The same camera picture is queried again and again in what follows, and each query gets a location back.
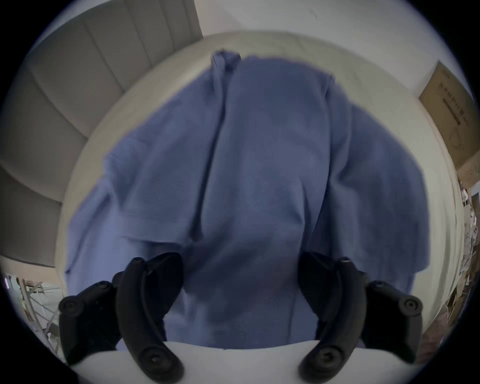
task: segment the upholstered headboard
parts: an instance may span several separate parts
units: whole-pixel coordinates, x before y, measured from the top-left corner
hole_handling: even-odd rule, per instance
[[[193,0],[114,0],[27,55],[0,111],[5,272],[17,262],[54,266],[62,200],[90,134],[140,77],[201,38]]]

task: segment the black clamp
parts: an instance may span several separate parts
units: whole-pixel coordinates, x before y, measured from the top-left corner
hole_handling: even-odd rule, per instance
[[[318,317],[318,345],[303,359],[300,376],[323,383],[345,365],[361,339],[413,363],[420,344],[422,304],[391,285],[359,272],[349,259],[316,253],[299,260],[300,289]],[[175,383],[183,365],[164,344],[163,318],[183,285],[178,253],[152,260],[134,258],[112,283],[100,281],[59,304],[60,339],[69,365],[116,349],[123,338],[142,371],[158,383]]]

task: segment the cardboard box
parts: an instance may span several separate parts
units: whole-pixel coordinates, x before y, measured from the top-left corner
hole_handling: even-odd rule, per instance
[[[475,102],[440,62],[420,101],[430,113],[465,189],[480,180],[480,120]]]

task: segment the mattress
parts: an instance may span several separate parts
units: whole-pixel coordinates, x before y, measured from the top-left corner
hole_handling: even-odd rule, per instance
[[[85,145],[62,205],[55,267],[63,287],[68,223],[101,177],[104,156],[206,69],[211,55],[220,49],[242,57],[301,61],[331,73],[349,99],[366,109],[412,154],[423,172],[430,215],[430,265],[416,275],[412,292],[423,302],[426,329],[456,285],[463,250],[461,193],[445,144],[420,102],[394,77],[339,47],[289,33],[234,32],[206,37],[157,65],[112,107]]]

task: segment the screw head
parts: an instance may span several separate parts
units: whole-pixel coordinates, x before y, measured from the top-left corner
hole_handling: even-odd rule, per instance
[[[405,296],[398,303],[400,311],[405,316],[416,316],[421,313],[423,306],[415,296]]]
[[[333,371],[342,364],[342,353],[335,347],[323,347],[315,356],[315,365],[322,370]]]
[[[146,349],[140,357],[142,366],[149,372],[154,374],[163,374],[170,371],[173,361],[170,356],[158,347]]]
[[[68,317],[78,317],[85,309],[85,304],[76,296],[67,296],[59,303],[59,311]]]

